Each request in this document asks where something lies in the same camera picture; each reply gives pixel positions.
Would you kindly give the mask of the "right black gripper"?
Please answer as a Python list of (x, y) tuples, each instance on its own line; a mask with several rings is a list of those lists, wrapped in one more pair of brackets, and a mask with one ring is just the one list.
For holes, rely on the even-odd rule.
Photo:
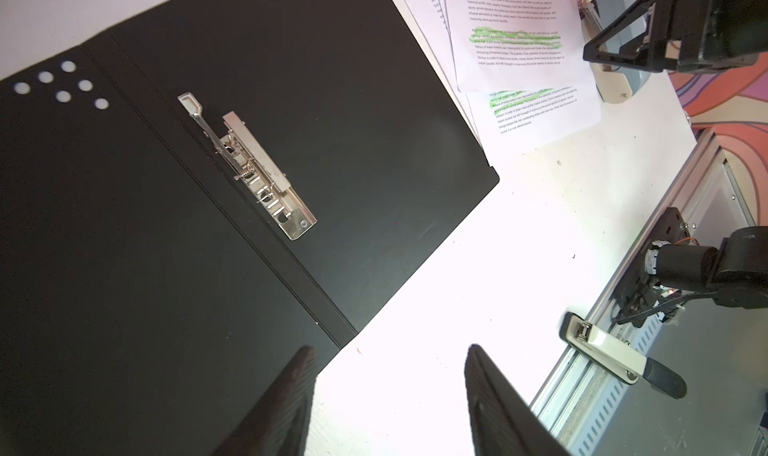
[(724, 72), (767, 52), (767, 0), (634, 0), (584, 46), (590, 64)]

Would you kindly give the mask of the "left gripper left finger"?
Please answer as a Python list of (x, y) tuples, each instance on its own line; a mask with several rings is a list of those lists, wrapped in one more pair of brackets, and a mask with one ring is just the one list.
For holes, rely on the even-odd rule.
[(303, 455), (317, 378), (315, 351), (302, 346), (216, 455)]

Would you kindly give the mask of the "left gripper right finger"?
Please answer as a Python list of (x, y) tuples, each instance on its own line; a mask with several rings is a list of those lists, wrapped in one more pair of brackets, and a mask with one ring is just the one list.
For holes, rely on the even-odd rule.
[(481, 346), (469, 347), (464, 374), (477, 455), (568, 455)]

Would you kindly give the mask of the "printed paper sheets stack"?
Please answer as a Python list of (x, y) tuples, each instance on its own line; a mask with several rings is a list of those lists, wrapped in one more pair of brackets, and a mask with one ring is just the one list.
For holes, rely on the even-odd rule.
[(488, 160), (598, 124), (577, 0), (405, 0)]

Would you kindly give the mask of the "white and black file folder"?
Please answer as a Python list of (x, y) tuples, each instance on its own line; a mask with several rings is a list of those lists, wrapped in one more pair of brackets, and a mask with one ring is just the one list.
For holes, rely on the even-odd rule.
[[(178, 102), (235, 112), (291, 241)], [(214, 455), (499, 181), (392, 0), (170, 0), (1, 84), (1, 451)]]

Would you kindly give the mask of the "metal folder clip mechanism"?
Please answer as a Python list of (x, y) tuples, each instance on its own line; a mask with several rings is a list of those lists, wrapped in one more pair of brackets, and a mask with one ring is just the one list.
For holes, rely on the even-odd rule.
[(235, 112), (222, 116), (227, 128), (219, 136), (203, 116), (203, 106), (191, 92), (177, 96), (178, 102), (201, 127), (216, 152), (234, 171), (233, 179), (242, 182), (291, 241), (304, 236), (317, 218), (294, 189), (292, 183), (245, 122)]

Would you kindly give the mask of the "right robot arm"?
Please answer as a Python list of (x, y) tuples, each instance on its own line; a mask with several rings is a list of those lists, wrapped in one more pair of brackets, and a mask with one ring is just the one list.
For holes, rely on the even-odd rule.
[[(590, 64), (642, 72), (716, 74), (753, 66), (767, 50), (767, 0), (636, 0), (617, 16), (599, 4), (602, 29), (584, 46)], [(767, 229), (734, 231), (718, 247), (644, 247), (614, 298), (623, 320), (673, 311), (693, 299), (727, 307), (767, 305)]]

